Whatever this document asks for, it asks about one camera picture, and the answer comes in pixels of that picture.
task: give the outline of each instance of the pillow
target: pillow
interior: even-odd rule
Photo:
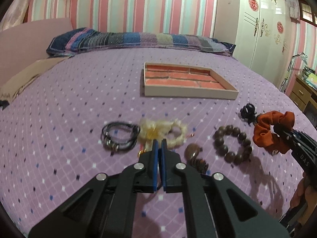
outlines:
[[[0,32],[0,87],[21,70],[48,58],[53,37],[72,30],[70,19],[38,20]]]

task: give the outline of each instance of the wooden bead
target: wooden bead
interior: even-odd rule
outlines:
[[[250,155],[252,153],[252,147],[251,146],[246,146],[244,148],[244,153],[247,153],[247,154]]]
[[[238,153],[238,155],[236,155],[234,160],[235,165],[240,165],[243,161],[244,161],[243,154]]]
[[[218,154],[220,156],[225,156],[228,153],[228,146],[223,144],[218,148]]]
[[[236,158],[236,154],[233,151],[228,152],[224,159],[227,163],[232,163]]]
[[[230,135],[233,131],[233,125],[227,125],[226,126],[226,134]]]
[[[219,147],[219,146],[221,146],[223,144],[224,144],[224,140],[223,140],[222,137],[218,137],[218,138],[215,139],[215,146],[216,147]]]
[[[250,146],[250,145],[251,145],[251,140],[245,139],[245,140],[242,142],[242,145],[243,145],[244,147]]]
[[[200,146],[198,146],[196,143],[191,143],[185,149],[185,159],[189,162],[192,158],[196,158],[201,151],[202,148]]]
[[[214,134],[215,138],[219,138],[219,137],[223,137],[224,136],[224,132],[222,130],[217,130]]]
[[[232,136],[237,137],[240,134],[240,128],[239,127],[235,127],[232,130]]]
[[[218,130],[224,132],[226,130],[226,127],[225,126],[220,126]]]
[[[249,154],[249,153],[243,152],[243,161],[248,160],[249,157],[250,157],[250,155],[251,155],[251,154]]]
[[[238,136],[238,140],[244,141],[247,138],[247,134],[245,132],[242,132]]]

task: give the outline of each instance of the floral sticker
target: floral sticker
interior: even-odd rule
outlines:
[[[259,10],[259,4],[256,0],[249,0],[249,5],[252,11],[257,12]]]
[[[283,24],[280,21],[277,23],[277,30],[281,34],[283,34],[283,32],[284,32]]]

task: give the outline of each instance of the bed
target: bed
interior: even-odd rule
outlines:
[[[144,97],[140,85],[144,62],[211,68],[239,94],[236,100]],[[203,147],[207,174],[221,172],[279,218],[289,208],[302,170],[290,153],[271,156],[254,144],[251,162],[233,166],[216,155],[213,133],[233,124],[251,138],[254,126],[241,121],[246,103],[257,113],[277,110],[295,114],[295,126],[317,139],[306,116],[283,93],[232,57],[164,48],[125,48],[88,52],[57,64],[36,79],[0,114],[0,199],[15,225],[30,229],[99,172],[120,173],[138,161],[139,145],[111,156],[100,133],[110,121],[138,123],[180,119],[195,136],[176,149],[184,159],[189,143]],[[230,150],[239,144],[226,138]],[[186,237],[181,194],[138,194],[133,237]]]

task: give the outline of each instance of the brown pendant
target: brown pendant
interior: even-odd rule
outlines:
[[[202,147],[198,146],[196,143],[191,143],[185,149],[185,159],[189,162],[193,158],[197,158],[199,152],[202,151]]]

